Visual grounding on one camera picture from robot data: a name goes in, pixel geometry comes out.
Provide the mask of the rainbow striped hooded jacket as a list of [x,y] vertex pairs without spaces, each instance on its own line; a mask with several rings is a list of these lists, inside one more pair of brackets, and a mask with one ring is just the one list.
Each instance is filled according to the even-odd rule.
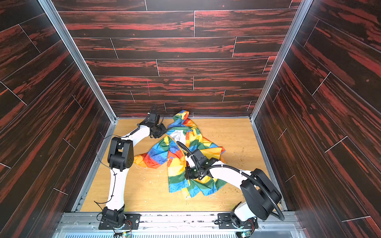
[[167,163],[170,193],[182,191],[185,198],[195,197],[199,192],[205,196],[216,193],[226,184],[225,181],[209,176],[202,180],[185,178],[186,157],[176,142],[180,141],[190,151],[201,150],[208,159],[220,160],[225,149],[203,137],[196,124],[189,119],[188,111],[180,111],[173,116],[173,119],[174,122],[168,126],[164,138],[147,153],[136,155],[135,163],[149,168],[158,168]]

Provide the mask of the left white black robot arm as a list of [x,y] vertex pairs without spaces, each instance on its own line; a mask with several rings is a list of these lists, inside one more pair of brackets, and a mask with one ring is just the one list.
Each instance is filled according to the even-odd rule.
[[122,137],[113,137],[108,155],[111,169],[109,196],[102,211],[100,229],[122,229],[125,226],[124,192],[130,167],[134,163],[134,146],[146,137],[159,138],[167,129],[160,122],[160,115],[149,113],[137,128]]

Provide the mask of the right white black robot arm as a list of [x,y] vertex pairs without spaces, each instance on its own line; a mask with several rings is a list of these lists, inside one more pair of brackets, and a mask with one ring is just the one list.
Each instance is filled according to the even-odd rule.
[[229,183],[242,191],[245,202],[239,203],[230,213],[231,222],[236,228],[243,228],[252,218],[266,220],[270,215],[284,221],[278,207],[281,193],[260,169],[244,171],[229,166],[216,158],[208,159],[200,150],[186,153],[185,178],[188,180],[210,177]]

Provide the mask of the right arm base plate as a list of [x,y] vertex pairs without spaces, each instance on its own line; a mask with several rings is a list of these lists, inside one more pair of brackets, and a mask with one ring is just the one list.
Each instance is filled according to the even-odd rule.
[[259,227],[256,218],[249,218],[246,221],[241,221],[232,212],[230,213],[218,213],[217,219],[214,221],[215,225],[218,225],[219,229],[251,229],[255,230]]

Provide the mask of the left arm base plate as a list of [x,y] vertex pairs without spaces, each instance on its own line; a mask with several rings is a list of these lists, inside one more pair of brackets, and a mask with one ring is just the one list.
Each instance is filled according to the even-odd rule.
[[99,230],[137,230],[140,225],[141,214],[124,213],[122,214],[103,214]]

